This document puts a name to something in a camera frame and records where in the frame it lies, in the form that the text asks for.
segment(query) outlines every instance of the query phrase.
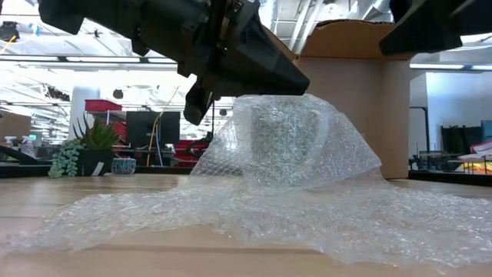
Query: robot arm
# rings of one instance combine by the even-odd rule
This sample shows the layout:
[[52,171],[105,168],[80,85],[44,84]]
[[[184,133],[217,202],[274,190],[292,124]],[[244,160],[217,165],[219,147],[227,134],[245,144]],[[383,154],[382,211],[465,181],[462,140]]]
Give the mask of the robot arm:
[[152,49],[198,78],[186,96],[185,118],[200,124],[221,96],[302,95],[309,80],[268,37],[258,0],[43,0],[43,22],[76,35],[89,18],[126,38],[132,50]]
[[491,0],[391,0],[395,29],[381,40],[385,55],[432,53],[463,46],[462,35],[492,32]]
[[[302,95],[309,80],[269,39],[258,0],[43,0],[43,22],[77,34],[84,18],[152,49],[198,79],[185,118],[198,125],[212,101],[245,94]],[[462,46],[461,35],[492,32],[492,0],[390,0],[396,27],[381,40],[385,55]]]

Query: box flap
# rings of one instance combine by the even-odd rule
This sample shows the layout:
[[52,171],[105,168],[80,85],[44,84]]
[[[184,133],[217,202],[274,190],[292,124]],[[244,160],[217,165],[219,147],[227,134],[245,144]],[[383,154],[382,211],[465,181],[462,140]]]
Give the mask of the box flap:
[[406,61],[414,54],[386,56],[379,41],[394,29],[386,22],[331,20],[319,22],[306,41],[301,57],[358,58]]
[[284,53],[284,55],[289,58],[289,60],[294,61],[297,58],[297,56],[276,35],[274,35],[274,33],[272,33],[270,30],[268,30],[268,28],[264,26],[263,29],[267,36],[270,38],[271,42],[273,42],[275,46],[277,46],[280,51],[282,51],[282,53]]

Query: table surface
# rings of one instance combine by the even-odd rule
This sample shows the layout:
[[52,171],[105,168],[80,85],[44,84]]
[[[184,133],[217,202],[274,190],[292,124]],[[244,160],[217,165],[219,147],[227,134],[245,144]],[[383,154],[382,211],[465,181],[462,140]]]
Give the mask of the table surface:
[[[108,175],[0,180],[0,237],[32,228],[38,218],[86,195],[160,192],[183,175]],[[410,180],[394,185],[463,197],[492,198],[492,188]],[[491,276],[492,265],[453,269],[447,276]],[[244,246],[194,226],[126,235],[79,252],[1,253],[0,276],[439,276],[431,268],[343,265],[296,245]]]

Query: succulent plant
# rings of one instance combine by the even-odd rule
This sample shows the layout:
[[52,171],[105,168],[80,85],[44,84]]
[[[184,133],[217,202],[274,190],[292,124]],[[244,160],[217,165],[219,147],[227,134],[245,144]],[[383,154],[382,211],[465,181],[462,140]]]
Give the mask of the succulent plant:
[[80,121],[78,121],[80,134],[77,133],[75,126],[72,127],[75,132],[75,137],[80,139],[82,143],[85,143],[89,150],[109,150],[119,140],[119,136],[116,135],[113,125],[103,125],[99,118],[96,118],[93,127],[89,128],[87,119],[84,117],[84,125],[86,132],[82,130]]
[[72,126],[75,132],[75,139],[61,144],[59,154],[53,155],[53,165],[48,172],[51,178],[60,178],[66,173],[69,177],[77,175],[77,161],[80,156],[80,150],[110,150],[111,147],[119,140],[112,125],[103,125],[99,118],[94,120],[94,126],[89,128],[86,117],[84,117],[85,130],[82,130],[78,122],[77,133],[75,126]]

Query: cardboard box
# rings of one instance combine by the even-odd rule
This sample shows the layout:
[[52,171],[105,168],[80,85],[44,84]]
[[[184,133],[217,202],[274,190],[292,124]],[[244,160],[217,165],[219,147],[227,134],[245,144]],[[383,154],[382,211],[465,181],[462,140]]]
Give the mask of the cardboard box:
[[5,142],[5,136],[15,136],[22,139],[23,135],[31,132],[31,117],[17,115],[11,112],[0,111],[0,141]]
[[345,113],[376,152],[386,179],[408,177],[408,109],[413,55],[383,56],[379,41],[394,26],[320,22],[295,61],[311,80],[307,93]]

